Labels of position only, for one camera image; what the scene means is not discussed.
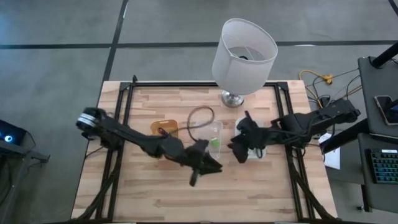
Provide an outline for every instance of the table lamp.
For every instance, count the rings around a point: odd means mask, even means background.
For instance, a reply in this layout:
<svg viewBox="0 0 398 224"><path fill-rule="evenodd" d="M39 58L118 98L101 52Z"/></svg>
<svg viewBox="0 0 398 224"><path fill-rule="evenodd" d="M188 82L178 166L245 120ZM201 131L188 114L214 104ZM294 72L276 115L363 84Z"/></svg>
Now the table lamp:
<svg viewBox="0 0 398 224"><path fill-rule="evenodd" d="M211 69L223 103L237 108L244 95L259 90L277 54L274 39L261 27L244 19L226 21Z"/></svg>

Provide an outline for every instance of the butcher block tabletop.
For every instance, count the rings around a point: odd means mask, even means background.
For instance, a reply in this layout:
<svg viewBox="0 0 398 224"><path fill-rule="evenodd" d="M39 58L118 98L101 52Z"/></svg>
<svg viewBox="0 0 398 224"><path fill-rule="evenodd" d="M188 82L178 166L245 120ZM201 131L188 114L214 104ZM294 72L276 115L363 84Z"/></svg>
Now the butcher block tabletop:
<svg viewBox="0 0 398 224"><path fill-rule="evenodd" d="M294 113L310 112L304 83L298 80L284 82L289 85ZM120 82L104 82L101 91L98 107L110 114L114 113L116 107L119 84ZM181 128L187 125L187 116L194 108L203 105L213 108L215 120L223 123L221 153L217 159L223 165L223 171L199 177L196 186L191 187L191 168L181 167L164 158L151 158L139 146L127 142L114 222L297 221L285 147L267 146L263 159L252 159L240 164L232 150L226 146L234 136L235 121L244 116L245 110L250 112L253 119L264 121L264 126L269 126L271 120L279 117L274 89L263 87L246 96L244 104L235 109L225 107L220 97L219 87L134 88L128 125L144 134L152 134L150 125L154 121L174 119ZM120 122L124 118L125 103L126 97L122 103ZM284 100L283 104L284 113L287 114ZM206 121L209 117L210 112L203 110L195 113L193 119ZM186 147L193 144L186 130L181 130L178 137ZM90 142L86 153L99 146L97 140ZM72 218L81 215L98 193L105 158L106 149L102 149L85 160ZM319 147L306 148L304 163L311 191L326 210L336 216ZM108 209L109 194L110 190L104 206L104 216ZM308 217L301 190L300 198L304 217Z"/></svg>

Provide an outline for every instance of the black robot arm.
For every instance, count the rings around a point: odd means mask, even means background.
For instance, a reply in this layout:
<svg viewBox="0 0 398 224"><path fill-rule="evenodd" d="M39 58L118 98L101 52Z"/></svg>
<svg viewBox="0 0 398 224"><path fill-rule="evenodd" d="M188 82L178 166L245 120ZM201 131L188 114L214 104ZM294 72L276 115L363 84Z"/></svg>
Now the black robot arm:
<svg viewBox="0 0 398 224"><path fill-rule="evenodd" d="M232 138L232 143L228 145L240 163L246 162L250 149L264 149L273 144L303 148L313 135L322 133L326 128L355 122L360 112L349 100L340 99L311 113L295 113L275 119L268 128L259 128L247 111L245 114L246 117L237 126L241 134Z"/></svg>
<svg viewBox="0 0 398 224"><path fill-rule="evenodd" d="M222 165L205 151L208 141L199 139L194 145L184 148L181 140L171 135L147 136L128 126L118 123L99 108L85 108L76 122L83 131L83 136L99 136L101 145L118 150L124 140L138 145L144 152L154 158L164 156L181 166L193 170L190 185L194 186L198 175L222 172Z"/></svg>

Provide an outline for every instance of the silver lamp base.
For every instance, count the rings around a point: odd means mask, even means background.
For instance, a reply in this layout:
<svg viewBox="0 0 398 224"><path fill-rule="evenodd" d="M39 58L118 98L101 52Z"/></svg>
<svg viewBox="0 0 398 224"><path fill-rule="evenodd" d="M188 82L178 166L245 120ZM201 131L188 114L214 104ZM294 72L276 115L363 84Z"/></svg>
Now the silver lamp base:
<svg viewBox="0 0 398 224"><path fill-rule="evenodd" d="M244 97L239 95L234 95L230 92L223 90L221 93L221 100L225 106L229 108L237 108L243 104Z"/></svg>

